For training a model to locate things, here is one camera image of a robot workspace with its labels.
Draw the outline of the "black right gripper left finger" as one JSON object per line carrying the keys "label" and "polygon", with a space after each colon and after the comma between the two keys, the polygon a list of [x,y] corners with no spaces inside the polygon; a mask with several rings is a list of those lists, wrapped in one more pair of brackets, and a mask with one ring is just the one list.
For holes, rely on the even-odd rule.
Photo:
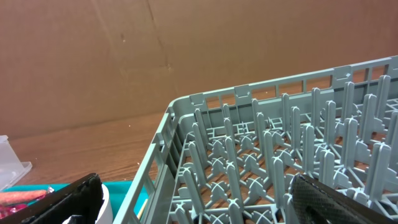
{"label": "black right gripper left finger", "polygon": [[1,219],[1,224],[73,223],[94,224],[103,205],[102,181],[90,173],[38,202]]}

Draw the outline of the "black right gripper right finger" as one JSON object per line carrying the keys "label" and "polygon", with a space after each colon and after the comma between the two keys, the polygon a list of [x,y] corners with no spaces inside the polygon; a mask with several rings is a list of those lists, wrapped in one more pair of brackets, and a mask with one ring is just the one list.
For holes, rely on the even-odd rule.
{"label": "black right gripper right finger", "polygon": [[296,175],[292,180],[292,205],[298,222],[304,224],[395,223],[393,219],[302,174]]}

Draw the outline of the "wooden chopstick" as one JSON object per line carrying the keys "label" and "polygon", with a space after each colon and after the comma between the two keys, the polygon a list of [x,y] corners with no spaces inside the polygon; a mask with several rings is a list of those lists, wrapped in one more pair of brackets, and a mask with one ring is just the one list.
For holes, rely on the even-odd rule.
{"label": "wooden chopstick", "polygon": [[143,216],[143,213],[144,213],[145,207],[146,207],[146,205],[147,205],[147,202],[148,202],[148,199],[145,199],[144,203],[142,204],[142,206],[141,206],[141,208],[140,208],[140,210],[139,210],[139,212],[138,212],[138,214],[137,214],[137,218],[138,218],[139,220],[140,220],[141,217]]}

